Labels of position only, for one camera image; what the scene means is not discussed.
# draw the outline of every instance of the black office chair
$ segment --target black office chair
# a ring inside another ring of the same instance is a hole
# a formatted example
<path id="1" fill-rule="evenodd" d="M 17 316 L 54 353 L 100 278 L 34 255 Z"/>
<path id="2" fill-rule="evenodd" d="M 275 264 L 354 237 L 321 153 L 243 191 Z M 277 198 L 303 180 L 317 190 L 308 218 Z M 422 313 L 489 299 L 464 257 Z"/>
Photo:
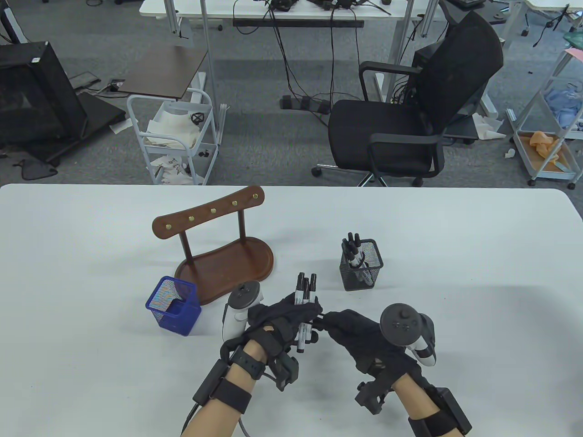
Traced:
<path id="1" fill-rule="evenodd" d="M 358 186 L 383 175 L 414 177 L 413 186 L 444 167 L 442 137 L 454 115 L 503 65 L 502 47 L 492 26 L 468 13 L 423 68 L 363 62 L 359 68 L 364 101 L 340 100 L 333 106 L 328 139 L 336 165 L 323 168 L 365 171 Z M 377 71 L 414 79 L 403 104 L 369 101 L 363 73 Z"/>

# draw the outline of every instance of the blue cloth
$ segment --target blue cloth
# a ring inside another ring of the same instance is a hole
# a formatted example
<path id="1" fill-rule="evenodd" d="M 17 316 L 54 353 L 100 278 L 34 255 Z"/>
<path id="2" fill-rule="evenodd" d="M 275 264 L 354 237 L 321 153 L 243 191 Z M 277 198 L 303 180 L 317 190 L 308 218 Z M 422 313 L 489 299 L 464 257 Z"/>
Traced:
<path id="1" fill-rule="evenodd" d="M 545 100 L 562 129 L 567 129 L 581 109 L 581 98 L 571 89 L 550 90 Z"/>

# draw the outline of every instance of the wooden post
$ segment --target wooden post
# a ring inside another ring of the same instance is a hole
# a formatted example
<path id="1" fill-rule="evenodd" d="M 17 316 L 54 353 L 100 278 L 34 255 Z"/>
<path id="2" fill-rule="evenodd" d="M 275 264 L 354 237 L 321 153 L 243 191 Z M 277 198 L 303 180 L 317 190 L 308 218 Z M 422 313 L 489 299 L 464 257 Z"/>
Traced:
<path id="1" fill-rule="evenodd" d="M 239 219 L 239 238 L 241 242 L 244 243 L 247 240 L 247 236 L 245 235 L 245 210 L 241 209 L 237 211 L 237 217 Z"/>
<path id="2" fill-rule="evenodd" d="M 184 250 L 184 256 L 186 256 L 186 264 L 192 265 L 194 260 L 192 259 L 192 253 L 190 251 L 190 245 L 188 244 L 188 239 L 186 238 L 186 232 L 182 231 L 178 233 L 180 235 L 180 242 L 182 243 L 182 249 Z"/>

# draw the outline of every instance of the white cart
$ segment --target white cart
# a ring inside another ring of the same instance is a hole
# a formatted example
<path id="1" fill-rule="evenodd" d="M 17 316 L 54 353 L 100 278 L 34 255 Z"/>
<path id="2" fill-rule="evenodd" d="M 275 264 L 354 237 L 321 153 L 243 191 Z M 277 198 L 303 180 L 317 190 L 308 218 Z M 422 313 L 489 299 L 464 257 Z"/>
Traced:
<path id="1" fill-rule="evenodd" d="M 129 117 L 132 120 L 132 125 L 134 127 L 136 137 L 138 138 L 138 143 L 140 144 L 140 148 L 142 149 L 144 159 L 146 160 L 146 166 L 150 173 L 150 177 L 152 178 L 152 183 L 156 185 L 161 184 L 164 172 L 162 168 L 154 168 L 152 166 L 151 163 L 152 158 L 150 157 L 150 153 L 158 155 L 169 155 L 173 157 L 179 157 L 181 160 L 185 160 L 190 168 L 192 183 L 194 185 L 206 185 L 210 176 L 210 172 L 212 171 L 212 168 L 215 165 L 216 157 L 219 154 L 219 143 L 217 141 L 217 132 L 215 128 L 215 120 L 213 115 L 213 105 L 210 96 L 206 94 L 204 91 L 195 88 L 188 88 L 187 91 L 192 93 L 190 102 L 177 101 L 176 99 L 169 97 L 143 96 L 140 94 L 133 94 L 128 97 Z M 169 112 L 171 114 L 176 115 L 183 114 L 191 115 L 199 113 L 204 114 L 204 123 L 200 126 L 200 134 L 196 139 L 196 142 L 194 144 L 186 144 L 182 139 L 175 136 L 159 135 L 156 133 L 141 131 L 138 124 L 138 119 L 135 116 L 134 108 L 132 106 L 134 101 L 138 99 L 162 101 L 160 109 L 158 109 L 158 112 L 152 119 L 154 121 L 159 121 L 160 117 L 162 116 L 162 113 L 164 112 Z M 212 143 L 204 143 L 202 141 L 209 128 L 212 134 Z M 161 138 L 166 140 L 172 140 L 173 142 L 181 144 L 182 147 L 175 148 L 151 145 L 146 143 L 147 138 Z M 206 149 L 209 149 L 212 154 L 210 157 L 210 163 L 204 175 L 197 175 L 194 165 L 194 160 L 195 157 L 198 156 L 198 150 L 200 146 L 204 146 Z"/>
<path id="2" fill-rule="evenodd" d="M 579 164 L 575 159 L 575 154 L 572 152 L 569 145 L 564 142 L 565 139 L 583 139 L 583 132 L 577 131 L 575 129 L 577 122 L 583 114 L 583 105 L 581 106 L 577 116 L 573 119 L 571 125 L 563 129 L 551 112 L 549 105 L 547 104 L 544 97 L 545 93 L 555 82 L 569 82 L 569 84 L 572 84 L 577 88 L 578 93 L 583 92 L 583 82 L 581 79 L 559 77 L 561 71 L 563 71 L 567 64 L 575 57 L 574 54 L 576 52 L 573 50 L 577 49 L 568 49 L 561 52 L 549 76 L 545 79 L 542 86 L 536 92 L 528 105 L 526 105 L 517 119 L 514 117 L 513 111 L 507 110 L 507 116 L 513 131 L 513 135 L 510 141 L 516 145 L 518 153 L 522 157 L 522 161 L 524 161 L 526 169 L 531 176 L 531 179 L 528 181 L 529 186 L 534 186 L 534 184 L 536 184 L 537 178 L 546 178 L 569 181 L 567 188 L 575 189 L 575 184 L 583 174 L 583 170 L 579 167 Z M 542 110 L 545 118 L 551 120 L 554 125 L 552 132 L 545 133 L 555 139 L 559 139 L 556 146 L 547 158 L 540 156 L 529 144 L 530 138 L 534 131 L 522 130 L 524 123 L 530 116 L 535 106 L 539 107 Z M 550 160 L 557 153 L 559 155 L 559 159 L 553 164 L 550 162 Z"/>

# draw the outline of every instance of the black mesh pen holder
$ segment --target black mesh pen holder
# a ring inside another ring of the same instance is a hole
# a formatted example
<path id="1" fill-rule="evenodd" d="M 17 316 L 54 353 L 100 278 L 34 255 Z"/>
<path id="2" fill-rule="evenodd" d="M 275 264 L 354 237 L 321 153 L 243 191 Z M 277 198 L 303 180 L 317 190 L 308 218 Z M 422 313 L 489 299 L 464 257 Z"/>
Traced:
<path id="1" fill-rule="evenodd" d="M 378 271 L 383 266 L 376 241 L 373 239 L 361 240 L 360 248 L 364 253 L 364 260 L 360 267 L 352 267 L 344 253 L 340 259 L 340 276 L 342 276 L 342 284 L 346 291 L 373 288 L 377 282 Z"/>

